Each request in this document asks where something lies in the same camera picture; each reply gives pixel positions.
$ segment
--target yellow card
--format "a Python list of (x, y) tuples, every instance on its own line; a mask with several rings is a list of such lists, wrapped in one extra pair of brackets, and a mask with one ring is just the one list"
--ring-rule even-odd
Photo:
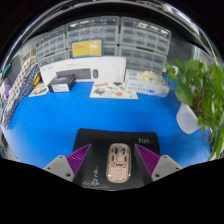
[(72, 43), (72, 58), (102, 56), (102, 40), (87, 40)]

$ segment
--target rose gold mouse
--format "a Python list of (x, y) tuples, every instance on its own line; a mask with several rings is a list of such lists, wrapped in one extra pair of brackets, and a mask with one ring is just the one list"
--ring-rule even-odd
[(108, 152), (107, 179), (113, 183), (124, 183), (130, 177), (131, 150), (123, 143), (112, 144)]

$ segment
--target purple triangle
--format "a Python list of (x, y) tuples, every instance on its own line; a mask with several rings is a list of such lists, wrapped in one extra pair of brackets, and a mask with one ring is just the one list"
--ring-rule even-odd
[(136, 144), (136, 147), (139, 151), (139, 154), (142, 157), (142, 160), (145, 164), (146, 169), (148, 170), (149, 174), (152, 176), (152, 173), (159, 162), (160, 156), (141, 145)]
[(90, 145), (86, 145), (86, 146), (74, 151), (73, 153), (71, 153), (70, 155), (68, 155), (66, 157), (66, 159), (75, 175), (76, 175), (77, 171), (79, 170), (89, 147), (90, 147)]

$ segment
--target white box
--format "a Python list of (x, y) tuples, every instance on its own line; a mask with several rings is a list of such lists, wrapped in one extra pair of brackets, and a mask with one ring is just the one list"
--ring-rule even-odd
[(138, 71), (127, 70), (125, 77), (125, 90), (133, 91), (137, 93), (143, 93), (147, 95), (154, 95), (159, 97), (166, 97), (169, 93), (169, 88), (162, 78), (157, 75), (157, 79), (152, 82), (146, 82), (141, 80), (137, 76)]
[(76, 82), (124, 82), (125, 68), (126, 58), (105, 56), (62, 60), (41, 67), (40, 72), (46, 85), (61, 75), (76, 75)]

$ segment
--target white pot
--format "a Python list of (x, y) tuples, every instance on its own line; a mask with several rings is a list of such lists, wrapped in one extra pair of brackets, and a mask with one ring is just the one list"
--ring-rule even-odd
[(201, 126), (198, 125), (198, 118), (193, 110), (184, 103), (181, 103), (176, 118), (179, 127), (186, 134), (192, 134), (201, 128)]

